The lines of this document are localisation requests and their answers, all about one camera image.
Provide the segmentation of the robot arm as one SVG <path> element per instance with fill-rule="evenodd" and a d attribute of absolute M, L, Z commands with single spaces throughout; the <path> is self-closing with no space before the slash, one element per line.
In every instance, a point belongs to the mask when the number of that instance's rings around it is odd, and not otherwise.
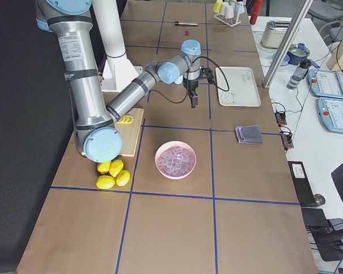
<path fill-rule="evenodd" d="M 194 91 L 200 78 L 201 45 L 188 39 L 167 61 L 149 63 L 137 72 L 128 60 L 116 1 L 36 1 L 40 29 L 56 35 L 78 112 L 74 124 L 78 152 L 97 163 L 119 155 L 120 133 L 114 124 L 127 114 L 159 82 L 183 83 Z M 98 25 L 106 58 L 118 95 L 106 103 L 101 90 L 90 30 Z"/>

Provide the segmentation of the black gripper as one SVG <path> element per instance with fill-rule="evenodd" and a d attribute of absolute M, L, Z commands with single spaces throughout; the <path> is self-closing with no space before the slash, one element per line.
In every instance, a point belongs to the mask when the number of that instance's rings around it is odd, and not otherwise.
<path fill-rule="evenodd" d="M 187 95 L 190 97 L 191 108 L 196 108 L 198 106 L 198 96 L 196 93 L 198 85 L 198 80 L 183 79 L 183 86 L 186 88 Z"/>

